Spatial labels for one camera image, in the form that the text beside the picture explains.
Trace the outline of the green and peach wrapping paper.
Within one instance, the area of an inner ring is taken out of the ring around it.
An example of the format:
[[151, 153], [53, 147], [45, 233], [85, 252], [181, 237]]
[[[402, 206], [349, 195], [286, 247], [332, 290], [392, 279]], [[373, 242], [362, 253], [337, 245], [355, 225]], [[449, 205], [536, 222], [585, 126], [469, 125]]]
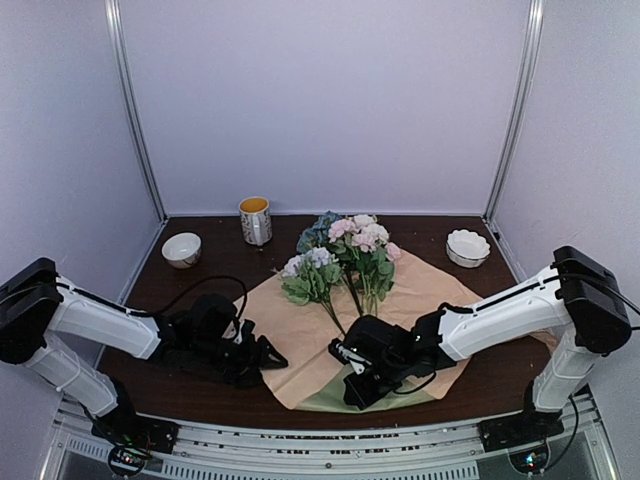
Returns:
[[[442, 303], [467, 306], [481, 300], [454, 276], [408, 251], [395, 262], [394, 285], [377, 307], [378, 317], [409, 330], [416, 320]], [[282, 289], [280, 273], [253, 288], [243, 316], [256, 323], [256, 336], [265, 336], [289, 363], [266, 370], [264, 383], [289, 410], [360, 415], [343, 401], [343, 379], [352, 369], [329, 352], [340, 331], [319, 304], [299, 306]]]

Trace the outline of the lavender hydrangea stem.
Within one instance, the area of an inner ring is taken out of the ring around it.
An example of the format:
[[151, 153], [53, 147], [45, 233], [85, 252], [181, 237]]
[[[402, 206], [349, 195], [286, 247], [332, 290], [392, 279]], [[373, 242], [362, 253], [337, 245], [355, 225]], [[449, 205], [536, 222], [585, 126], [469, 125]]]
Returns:
[[280, 272], [281, 288], [291, 303], [320, 305], [340, 334], [345, 335], [331, 300], [331, 290], [341, 278], [342, 268], [337, 258], [325, 247], [312, 247], [290, 258]]

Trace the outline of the blue hydrangea stem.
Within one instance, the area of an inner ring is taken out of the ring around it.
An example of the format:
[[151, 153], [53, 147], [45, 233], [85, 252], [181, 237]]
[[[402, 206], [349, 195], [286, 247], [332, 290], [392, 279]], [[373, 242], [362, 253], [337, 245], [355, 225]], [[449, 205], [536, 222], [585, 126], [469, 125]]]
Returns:
[[[329, 243], [329, 230], [333, 223], [339, 220], [345, 219], [345, 216], [337, 214], [332, 211], [327, 211], [320, 215], [311, 227], [306, 228], [300, 235], [297, 242], [296, 252], [298, 254], [305, 254], [313, 247], [324, 247]], [[361, 301], [358, 297], [356, 285], [355, 285], [355, 265], [353, 262], [347, 260], [341, 260], [343, 270], [343, 282], [347, 286], [347, 289], [354, 301], [356, 310], [359, 316], [362, 316], [364, 311], [361, 305]]]

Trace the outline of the pink rose stem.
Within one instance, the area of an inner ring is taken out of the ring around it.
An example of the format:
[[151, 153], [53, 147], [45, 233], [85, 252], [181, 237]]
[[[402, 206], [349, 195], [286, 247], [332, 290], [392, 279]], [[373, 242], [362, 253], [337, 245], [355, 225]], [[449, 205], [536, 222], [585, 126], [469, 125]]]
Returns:
[[329, 230], [329, 250], [335, 255], [339, 264], [341, 260], [347, 260], [355, 263], [354, 254], [350, 247], [350, 240], [355, 225], [351, 217], [345, 217], [343, 220], [333, 223]]

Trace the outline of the white rose stem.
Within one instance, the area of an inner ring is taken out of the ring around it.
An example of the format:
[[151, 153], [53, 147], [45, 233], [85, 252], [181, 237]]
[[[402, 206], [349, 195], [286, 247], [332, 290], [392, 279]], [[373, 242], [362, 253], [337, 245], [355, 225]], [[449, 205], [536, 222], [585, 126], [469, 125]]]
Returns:
[[354, 254], [356, 290], [361, 294], [360, 306], [364, 314], [377, 315], [394, 285], [396, 262], [401, 257], [399, 247], [390, 241], [388, 230], [375, 216], [355, 215], [350, 247]]

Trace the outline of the beige ribbon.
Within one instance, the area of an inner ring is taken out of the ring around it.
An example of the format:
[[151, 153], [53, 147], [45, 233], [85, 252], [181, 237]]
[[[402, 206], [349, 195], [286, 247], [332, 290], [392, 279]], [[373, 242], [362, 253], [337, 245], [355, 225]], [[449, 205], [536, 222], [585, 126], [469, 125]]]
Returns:
[[535, 340], [543, 343], [550, 354], [552, 354], [558, 346], [558, 339], [550, 332], [546, 330], [538, 330], [530, 333], [530, 336]]

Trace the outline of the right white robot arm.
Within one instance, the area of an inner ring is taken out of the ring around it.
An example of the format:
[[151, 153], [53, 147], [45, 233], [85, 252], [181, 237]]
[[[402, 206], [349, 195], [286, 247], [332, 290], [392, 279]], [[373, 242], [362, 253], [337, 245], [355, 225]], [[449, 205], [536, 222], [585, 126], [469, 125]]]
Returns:
[[563, 431], [561, 412], [596, 360], [623, 347], [634, 327], [633, 308], [615, 275], [572, 246], [521, 284], [470, 306], [441, 304], [406, 330], [375, 316], [358, 318], [328, 350], [353, 368], [344, 401], [364, 410], [390, 393], [405, 395], [408, 377], [433, 382], [439, 371], [496, 344], [557, 328], [551, 359], [527, 387], [521, 412], [482, 422], [488, 440], [530, 442]]

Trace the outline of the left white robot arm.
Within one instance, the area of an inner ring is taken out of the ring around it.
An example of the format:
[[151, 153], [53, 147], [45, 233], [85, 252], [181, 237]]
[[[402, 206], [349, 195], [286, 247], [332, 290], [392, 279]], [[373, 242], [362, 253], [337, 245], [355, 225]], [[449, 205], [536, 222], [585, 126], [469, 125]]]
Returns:
[[145, 361], [200, 361], [218, 369], [231, 385], [250, 387], [265, 370], [288, 362], [244, 308], [219, 294], [203, 294], [175, 311], [135, 310], [79, 288], [42, 257], [1, 286], [1, 360], [36, 372], [56, 390], [74, 397], [103, 434], [137, 442], [149, 426], [136, 412], [125, 386], [82, 360], [60, 338], [68, 333]]

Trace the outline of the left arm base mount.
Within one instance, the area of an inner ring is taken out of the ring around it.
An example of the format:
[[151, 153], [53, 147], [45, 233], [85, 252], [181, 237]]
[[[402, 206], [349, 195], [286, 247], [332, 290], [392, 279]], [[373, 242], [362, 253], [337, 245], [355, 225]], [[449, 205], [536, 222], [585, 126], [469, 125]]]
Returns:
[[91, 433], [107, 440], [111, 450], [107, 466], [113, 474], [130, 478], [140, 474], [157, 453], [171, 454], [179, 433], [175, 422], [149, 417], [136, 417], [129, 425], [109, 425], [90, 416]]

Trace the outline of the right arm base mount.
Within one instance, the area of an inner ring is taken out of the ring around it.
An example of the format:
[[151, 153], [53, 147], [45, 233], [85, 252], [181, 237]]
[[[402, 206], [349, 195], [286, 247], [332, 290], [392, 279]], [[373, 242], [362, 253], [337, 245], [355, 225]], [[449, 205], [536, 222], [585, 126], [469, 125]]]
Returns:
[[486, 453], [504, 450], [511, 466], [521, 474], [541, 474], [551, 463], [548, 440], [564, 432], [555, 414], [513, 415], [484, 420], [478, 424]]

